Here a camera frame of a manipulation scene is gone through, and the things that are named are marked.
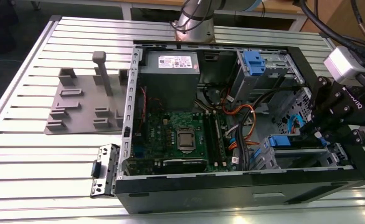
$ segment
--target wooden desk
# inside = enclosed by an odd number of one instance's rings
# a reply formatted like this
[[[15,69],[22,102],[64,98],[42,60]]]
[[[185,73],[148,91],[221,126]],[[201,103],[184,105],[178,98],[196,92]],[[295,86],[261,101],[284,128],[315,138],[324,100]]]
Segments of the wooden desk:
[[[121,2],[124,11],[124,19],[132,20],[132,8],[152,8],[164,10],[181,10],[185,0],[106,0],[113,2]],[[236,12],[216,10],[217,14],[247,15],[247,16],[263,16],[264,6],[263,4],[252,12]],[[301,8],[292,4],[292,1],[287,0],[265,0],[265,17],[291,19],[295,20],[289,31],[300,31],[308,17],[304,15]]]
[[[300,31],[308,17],[304,15],[301,8],[292,4],[291,0],[264,0],[265,1],[265,17],[295,20],[289,31]],[[31,1],[34,7],[39,10],[39,2],[55,2],[81,5],[98,5],[98,6],[114,6],[121,7],[124,12],[124,19],[132,19],[132,8],[150,8],[162,10],[180,11],[185,0],[39,0]],[[252,12],[239,12],[216,10],[216,14],[231,14],[243,16],[263,16],[263,4]]]
[[[182,6],[185,0],[118,0],[122,2],[130,3],[148,3],[148,4],[158,4],[158,5],[170,5],[170,6]],[[268,13],[287,13],[287,14],[303,14],[301,8],[292,4],[292,1],[285,0],[267,0],[265,8]],[[255,10],[257,12],[263,12],[264,6],[263,4]]]

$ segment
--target power supply label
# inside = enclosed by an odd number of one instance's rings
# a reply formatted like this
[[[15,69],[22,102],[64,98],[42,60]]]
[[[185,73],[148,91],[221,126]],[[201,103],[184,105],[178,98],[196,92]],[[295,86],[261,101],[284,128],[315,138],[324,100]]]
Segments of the power supply label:
[[[193,61],[191,56],[160,56],[160,68],[192,69]]]

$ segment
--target green circuit board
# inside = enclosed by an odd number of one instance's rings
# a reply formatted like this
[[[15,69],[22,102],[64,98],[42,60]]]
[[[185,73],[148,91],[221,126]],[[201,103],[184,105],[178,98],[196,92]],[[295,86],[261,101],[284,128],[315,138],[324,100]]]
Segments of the green circuit board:
[[[173,159],[207,160],[208,166],[204,172],[231,171],[221,124],[219,114],[149,113],[142,141],[133,144],[132,175],[154,174],[152,167],[158,161]],[[189,147],[182,147],[185,141],[182,136],[193,138]]]

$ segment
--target ram slot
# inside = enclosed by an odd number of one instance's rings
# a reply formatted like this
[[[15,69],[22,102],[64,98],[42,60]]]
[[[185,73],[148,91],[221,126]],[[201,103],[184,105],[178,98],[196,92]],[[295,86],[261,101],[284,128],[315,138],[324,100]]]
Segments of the ram slot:
[[[207,141],[207,148],[208,148],[209,164],[216,165],[215,141],[212,137],[212,123],[209,119],[209,114],[204,114],[203,120],[204,120],[204,128],[205,128],[205,141]]]
[[[223,165],[223,155],[221,155],[221,146],[219,141],[219,135],[217,135],[217,123],[216,123],[216,116],[215,114],[208,115],[208,122],[209,122],[209,132],[211,132],[211,141],[212,141],[212,151],[215,154],[215,161],[219,163],[219,166]]]

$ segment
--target floor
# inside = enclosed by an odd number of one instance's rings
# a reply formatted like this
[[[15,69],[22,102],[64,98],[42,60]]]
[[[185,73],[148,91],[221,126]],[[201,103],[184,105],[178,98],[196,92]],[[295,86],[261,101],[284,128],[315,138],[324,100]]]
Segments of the floor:
[[[19,70],[21,64],[29,55],[42,30],[51,15],[90,17],[104,19],[122,19],[122,10],[118,7],[70,5],[60,3],[42,3],[42,10],[35,11],[29,1],[17,1],[15,11],[19,15],[19,23],[10,27],[17,40],[17,48],[7,54],[0,55],[0,97]],[[178,18],[177,11],[162,11],[152,9],[133,9],[133,19],[141,21],[168,22]],[[241,17],[233,15],[216,15],[216,25],[239,26],[251,28],[288,29],[291,22],[277,20],[271,22],[271,18]]]

